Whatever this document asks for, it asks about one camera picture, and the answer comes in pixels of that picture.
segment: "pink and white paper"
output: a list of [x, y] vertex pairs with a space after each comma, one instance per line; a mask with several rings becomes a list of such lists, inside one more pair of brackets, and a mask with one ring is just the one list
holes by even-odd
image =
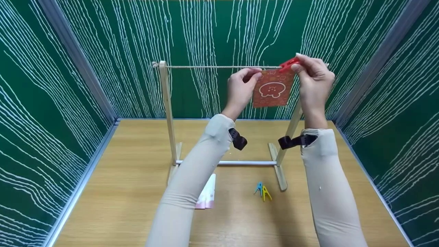
[[215, 182], [216, 175], [212, 174], [198, 197], [195, 209], [213, 208], [213, 201], [215, 199]]

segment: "clothespin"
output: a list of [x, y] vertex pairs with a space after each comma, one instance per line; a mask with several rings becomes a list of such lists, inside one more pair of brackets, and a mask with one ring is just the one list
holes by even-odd
[[262, 182], [258, 183], [258, 185], [256, 186], [256, 189], [255, 189], [255, 192], [253, 193], [253, 195], [256, 194], [256, 192], [258, 190], [261, 192], [261, 197], [262, 197]]
[[270, 198], [270, 201], [272, 201], [270, 193], [268, 193], [267, 188], [265, 187], [265, 185], [262, 186], [262, 200], [265, 202], [265, 195], [268, 195], [268, 197]]
[[293, 63], [299, 63], [299, 62], [300, 61], [299, 61], [299, 59], [297, 57], [291, 58], [290, 60], [288, 60], [288, 61], [286, 61], [284, 63], [281, 63], [281, 65], [279, 65], [280, 67], [282, 67], [281, 69], [279, 69], [279, 72], [281, 72], [281, 73], [286, 72], [289, 69], [291, 69], [291, 65]]

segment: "clothesline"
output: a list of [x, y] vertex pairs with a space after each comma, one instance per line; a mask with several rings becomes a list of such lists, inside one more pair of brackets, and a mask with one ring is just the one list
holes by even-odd
[[[158, 63], [152, 62], [152, 67], [157, 68]], [[279, 66], [175, 66], [175, 65], [166, 65], [166, 68], [170, 69], [209, 69], [209, 68], [216, 68], [216, 69], [239, 69], [239, 68], [261, 68], [261, 69], [280, 69]]]

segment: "bear face print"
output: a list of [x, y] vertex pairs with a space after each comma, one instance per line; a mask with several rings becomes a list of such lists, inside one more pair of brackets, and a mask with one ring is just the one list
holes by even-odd
[[259, 88], [262, 97], [278, 98], [285, 91], [286, 87], [280, 82], [269, 82]]

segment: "beige arm sleeve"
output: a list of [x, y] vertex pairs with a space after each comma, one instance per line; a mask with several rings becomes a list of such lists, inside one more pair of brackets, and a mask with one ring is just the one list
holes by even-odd
[[338, 159], [331, 129], [305, 129], [317, 135], [301, 153], [317, 238], [322, 247], [366, 247], [352, 190]]
[[158, 205], [146, 247], [187, 247], [192, 216], [201, 191], [232, 138], [233, 120], [215, 115], [166, 188]]

